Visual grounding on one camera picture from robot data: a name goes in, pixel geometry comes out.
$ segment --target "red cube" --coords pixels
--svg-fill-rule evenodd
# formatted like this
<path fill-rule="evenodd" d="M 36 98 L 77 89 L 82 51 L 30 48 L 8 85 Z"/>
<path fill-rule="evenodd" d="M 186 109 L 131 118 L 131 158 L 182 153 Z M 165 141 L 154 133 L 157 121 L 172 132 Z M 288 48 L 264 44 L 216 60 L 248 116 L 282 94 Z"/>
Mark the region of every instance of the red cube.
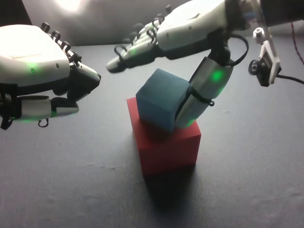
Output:
<path fill-rule="evenodd" d="M 140 120 L 135 97 L 127 104 L 144 176 L 195 165 L 201 137 L 196 122 L 169 134 Z"/>

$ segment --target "background wall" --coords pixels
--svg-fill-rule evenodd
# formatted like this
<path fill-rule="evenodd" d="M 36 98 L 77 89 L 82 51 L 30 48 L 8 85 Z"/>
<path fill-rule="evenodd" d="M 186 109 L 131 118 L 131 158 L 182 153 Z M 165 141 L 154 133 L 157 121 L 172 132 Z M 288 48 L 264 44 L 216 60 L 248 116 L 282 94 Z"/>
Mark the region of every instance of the background wall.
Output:
<path fill-rule="evenodd" d="M 304 39 L 298 38 L 304 53 Z M 245 51 L 229 43 L 232 58 Z M 282 74 L 304 79 L 291 38 L 275 38 Z M 126 99 L 156 68 L 190 79 L 208 53 L 111 75 L 113 46 L 75 47 L 102 75 L 80 112 L 0 131 L 0 228 L 299 228 L 304 224 L 304 87 L 248 75 L 250 40 L 223 93 L 199 118 L 194 170 L 145 182 Z"/>
<path fill-rule="evenodd" d="M 165 7 L 176 8 L 188 0 L 23 0 L 33 25 L 47 22 L 71 45 L 121 43 L 133 25 L 147 24 Z M 272 29 L 274 35 L 290 34 L 290 24 Z M 295 31 L 304 34 L 304 22 L 295 23 Z M 252 36 L 252 30 L 242 32 Z"/>

